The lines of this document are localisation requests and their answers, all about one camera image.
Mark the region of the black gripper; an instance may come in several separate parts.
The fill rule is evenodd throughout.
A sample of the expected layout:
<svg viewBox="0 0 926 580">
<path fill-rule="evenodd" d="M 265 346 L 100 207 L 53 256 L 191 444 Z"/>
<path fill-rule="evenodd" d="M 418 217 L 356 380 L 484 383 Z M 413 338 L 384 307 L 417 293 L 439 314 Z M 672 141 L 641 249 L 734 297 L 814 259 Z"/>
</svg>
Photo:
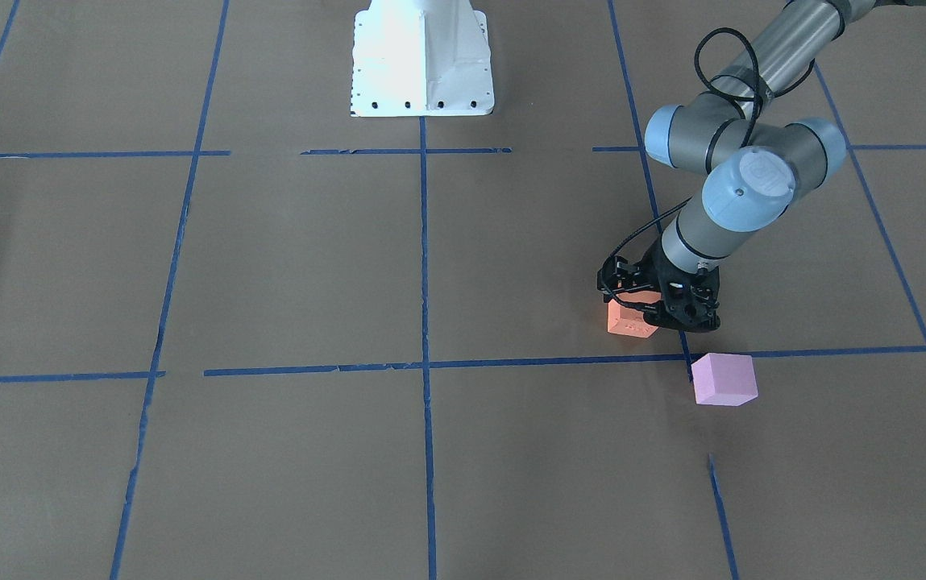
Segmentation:
<svg viewBox="0 0 926 580">
<path fill-rule="evenodd" d="M 643 255 L 643 264 L 654 278 L 654 292 L 661 295 L 610 295 L 610 302 L 644 313 L 651 325 L 681 333 L 713 333 L 720 328 L 720 268 L 688 274 L 666 257 L 659 241 Z"/>
</svg>

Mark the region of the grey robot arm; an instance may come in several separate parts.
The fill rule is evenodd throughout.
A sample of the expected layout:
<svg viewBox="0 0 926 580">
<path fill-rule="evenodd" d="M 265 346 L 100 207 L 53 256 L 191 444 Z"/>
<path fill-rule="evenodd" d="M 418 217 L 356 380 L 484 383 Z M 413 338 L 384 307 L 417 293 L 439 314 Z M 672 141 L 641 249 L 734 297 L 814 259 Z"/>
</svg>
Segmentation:
<svg viewBox="0 0 926 580">
<path fill-rule="evenodd" d="M 849 148 L 835 122 L 760 122 L 775 100 L 812 74 L 816 57 L 878 1 L 788 1 L 754 39 L 730 35 L 742 53 L 712 77 L 692 62 L 703 91 L 655 110 L 643 133 L 647 157 L 705 177 L 699 193 L 651 221 L 661 234 L 636 262 L 611 251 L 596 272 L 607 305 L 639 313 L 651 327 L 712 333 L 720 327 L 720 265 L 841 168 Z"/>
</svg>

